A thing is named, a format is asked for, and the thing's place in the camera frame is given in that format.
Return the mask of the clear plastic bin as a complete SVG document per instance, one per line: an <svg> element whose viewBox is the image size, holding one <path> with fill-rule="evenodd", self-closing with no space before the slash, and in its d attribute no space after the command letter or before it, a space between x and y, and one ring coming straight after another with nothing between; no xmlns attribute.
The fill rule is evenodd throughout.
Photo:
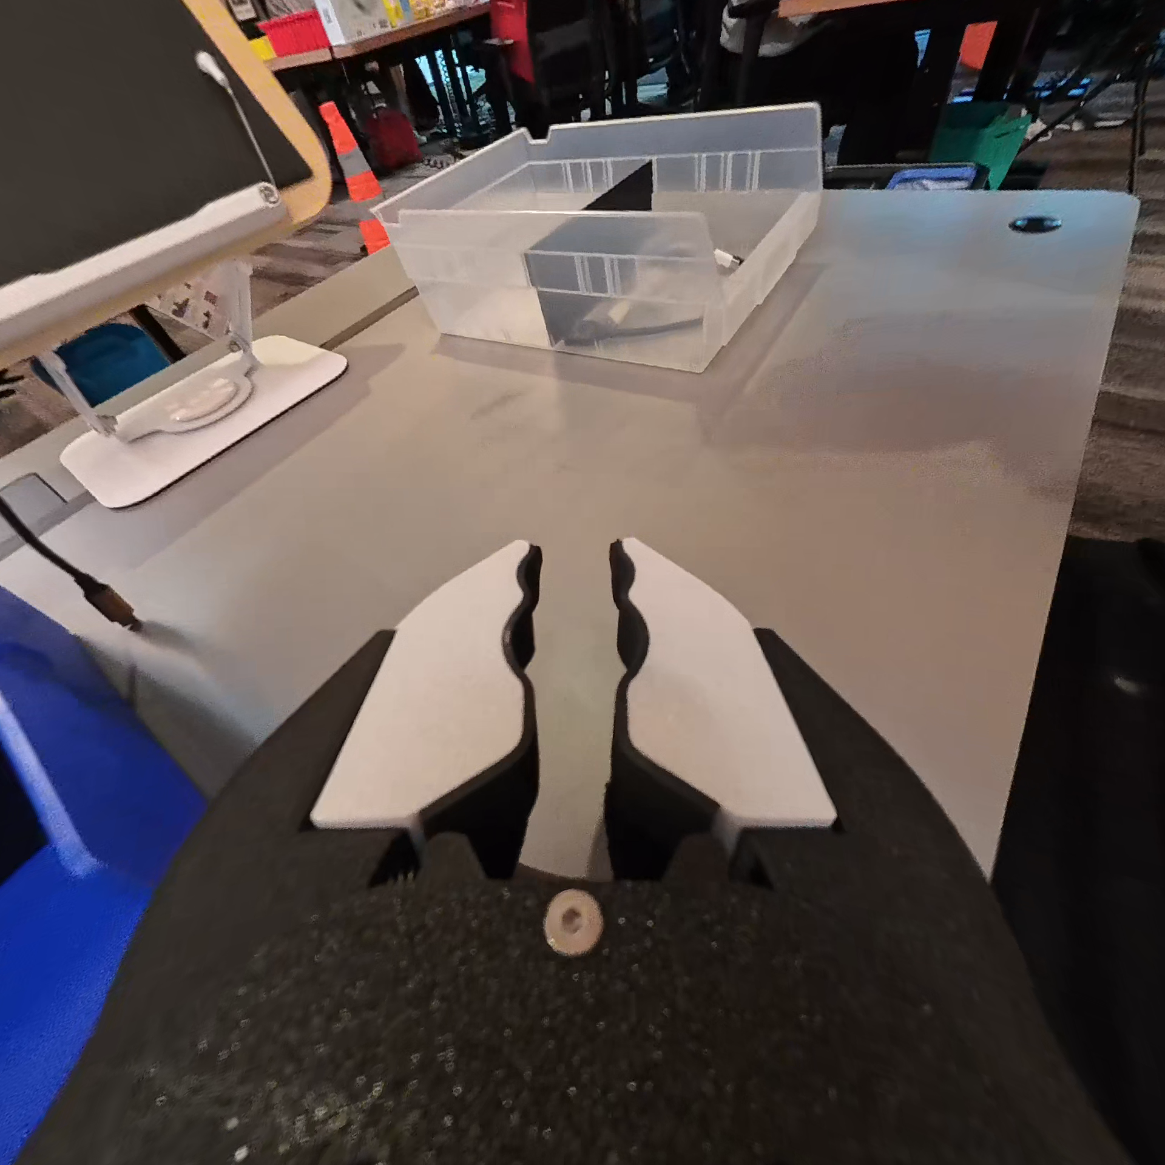
<svg viewBox="0 0 1165 1165"><path fill-rule="evenodd" d="M551 348L524 253L645 164L631 300L703 312L703 328ZM822 193L821 109L799 103L517 129L373 214L445 336L700 373L792 267Z"/></svg>

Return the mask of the black bin divider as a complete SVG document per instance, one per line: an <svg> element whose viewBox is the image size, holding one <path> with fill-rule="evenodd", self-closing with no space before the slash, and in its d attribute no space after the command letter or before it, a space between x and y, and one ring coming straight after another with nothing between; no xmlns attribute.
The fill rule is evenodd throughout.
<svg viewBox="0 0 1165 1165"><path fill-rule="evenodd" d="M653 182L645 164L524 253L551 348L596 351L624 332Z"/></svg>

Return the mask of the red bin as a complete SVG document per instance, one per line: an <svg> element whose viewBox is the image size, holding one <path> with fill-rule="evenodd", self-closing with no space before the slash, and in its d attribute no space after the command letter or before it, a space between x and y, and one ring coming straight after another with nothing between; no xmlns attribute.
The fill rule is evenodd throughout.
<svg viewBox="0 0 1165 1165"><path fill-rule="evenodd" d="M297 10L257 23L273 56L279 60L312 53L330 53L323 18L316 9Z"/></svg>

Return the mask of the white tablet stand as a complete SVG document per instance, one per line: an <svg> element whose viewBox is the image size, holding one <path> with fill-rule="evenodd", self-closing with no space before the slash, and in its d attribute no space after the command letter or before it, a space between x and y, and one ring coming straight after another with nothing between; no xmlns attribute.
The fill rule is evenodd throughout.
<svg viewBox="0 0 1165 1165"><path fill-rule="evenodd" d="M87 432L68 444L61 464L107 509L148 501L193 475L250 434L284 415L318 390L337 382L345 358L323 348L270 336L252 336L251 250L265 229L290 224L290 207L272 178L268 160L215 53L198 50L190 68L207 78L202 92L223 93L237 128L262 168L262 181L236 182L221 197L196 197L193 211L168 215L153 229L133 226L110 246L83 243L69 262L37 260L33 271L6 279L1 293L3 343L32 348ZM180 290L179 269L216 285L216 310L225 321L227 354L155 393L119 415L104 415L87 401L68 372L58 344L50 344L76 318L105 308L114 299L143 297L146 289Z"/></svg>

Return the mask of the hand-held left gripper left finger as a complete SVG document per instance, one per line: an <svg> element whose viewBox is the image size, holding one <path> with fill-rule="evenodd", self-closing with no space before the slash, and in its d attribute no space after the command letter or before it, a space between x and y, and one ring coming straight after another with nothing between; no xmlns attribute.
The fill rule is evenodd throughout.
<svg viewBox="0 0 1165 1165"><path fill-rule="evenodd" d="M539 792L528 667L542 563L535 544L512 541L401 620L313 828L399 831L416 855L462 835L488 878L513 877Z"/></svg>

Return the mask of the printed paper sheet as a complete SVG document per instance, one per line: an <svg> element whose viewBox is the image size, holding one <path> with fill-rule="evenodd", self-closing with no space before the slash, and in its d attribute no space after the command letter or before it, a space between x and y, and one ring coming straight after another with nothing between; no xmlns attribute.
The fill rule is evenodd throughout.
<svg viewBox="0 0 1165 1165"><path fill-rule="evenodd" d="M236 314L239 272L237 261L222 262L154 296L146 307L209 340L223 340Z"/></svg>

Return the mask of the grey desk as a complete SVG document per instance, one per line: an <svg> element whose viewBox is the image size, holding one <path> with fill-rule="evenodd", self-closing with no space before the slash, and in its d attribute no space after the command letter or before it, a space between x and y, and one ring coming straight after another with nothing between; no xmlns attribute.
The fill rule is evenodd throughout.
<svg viewBox="0 0 1165 1165"><path fill-rule="evenodd" d="M159 498L47 533L3 587L78 634L207 794L369 637L513 540L544 551L521 862L602 869L632 536L775 631L994 864L1139 206L827 193L703 373L441 336L394 254L268 314L347 373ZM1048 214L1062 228L1019 236Z"/></svg>

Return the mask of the green bin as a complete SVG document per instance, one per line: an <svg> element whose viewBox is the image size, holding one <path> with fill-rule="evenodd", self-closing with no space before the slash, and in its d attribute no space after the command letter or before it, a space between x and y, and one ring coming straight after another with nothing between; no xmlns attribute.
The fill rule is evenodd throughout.
<svg viewBox="0 0 1165 1165"><path fill-rule="evenodd" d="M981 165L986 170L986 188L997 190L1025 145L1030 124L1032 115L1025 106L976 100L951 103L940 117L926 160Z"/></svg>

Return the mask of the red bag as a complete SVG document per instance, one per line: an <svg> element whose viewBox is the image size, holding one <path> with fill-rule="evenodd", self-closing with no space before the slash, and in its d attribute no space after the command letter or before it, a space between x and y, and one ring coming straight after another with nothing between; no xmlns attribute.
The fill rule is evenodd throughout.
<svg viewBox="0 0 1165 1165"><path fill-rule="evenodd" d="M366 118L366 138L373 171L387 175L420 165L420 145L408 117L392 107L377 107Z"/></svg>

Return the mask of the blue bag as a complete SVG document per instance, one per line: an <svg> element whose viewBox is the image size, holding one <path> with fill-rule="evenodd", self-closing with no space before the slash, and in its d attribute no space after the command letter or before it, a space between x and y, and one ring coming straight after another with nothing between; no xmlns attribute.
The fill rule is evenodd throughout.
<svg viewBox="0 0 1165 1165"><path fill-rule="evenodd" d="M158 375L171 361L137 325L105 323L54 350L86 403L98 407Z"/></svg>

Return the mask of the orange traffic cone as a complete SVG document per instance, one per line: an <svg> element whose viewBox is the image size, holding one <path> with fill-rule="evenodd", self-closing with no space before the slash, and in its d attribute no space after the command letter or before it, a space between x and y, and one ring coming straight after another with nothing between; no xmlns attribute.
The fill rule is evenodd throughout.
<svg viewBox="0 0 1165 1165"><path fill-rule="evenodd" d="M373 207L383 200L381 186L369 160L363 156L356 138L333 102L319 106L319 114L329 131L337 154L349 200L359 213L359 233L366 254L374 256L390 247L387 229L373 214Z"/></svg>

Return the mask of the black cable orange plug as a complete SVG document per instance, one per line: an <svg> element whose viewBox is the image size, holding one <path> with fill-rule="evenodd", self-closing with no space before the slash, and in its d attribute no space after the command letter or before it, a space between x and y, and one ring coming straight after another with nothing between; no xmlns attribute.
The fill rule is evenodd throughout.
<svg viewBox="0 0 1165 1165"><path fill-rule="evenodd" d="M104 619L129 630L139 631L141 620L128 601L125 601L112 587L96 579L94 576L80 570L73 563L67 561L57 551L47 547L17 515L11 505L1 500L1 518L12 530L22 545L28 547L39 558L50 563L55 570L69 577L82 593L82 597L90 604Z"/></svg>

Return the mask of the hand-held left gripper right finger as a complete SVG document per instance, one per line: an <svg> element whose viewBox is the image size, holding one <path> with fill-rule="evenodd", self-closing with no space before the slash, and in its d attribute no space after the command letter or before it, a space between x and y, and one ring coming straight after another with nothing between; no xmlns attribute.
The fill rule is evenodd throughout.
<svg viewBox="0 0 1165 1165"><path fill-rule="evenodd" d="M607 862L662 880L688 838L730 863L746 835L831 830L838 810L750 622L646 543L609 548L617 612Z"/></svg>

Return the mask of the blue plastic bin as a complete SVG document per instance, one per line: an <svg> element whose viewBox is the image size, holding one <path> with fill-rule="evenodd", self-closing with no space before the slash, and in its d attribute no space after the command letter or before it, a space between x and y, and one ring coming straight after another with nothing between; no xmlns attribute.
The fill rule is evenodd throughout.
<svg viewBox="0 0 1165 1165"><path fill-rule="evenodd" d="M80 642L3 591L1 1163L76 1065L207 803Z"/></svg>

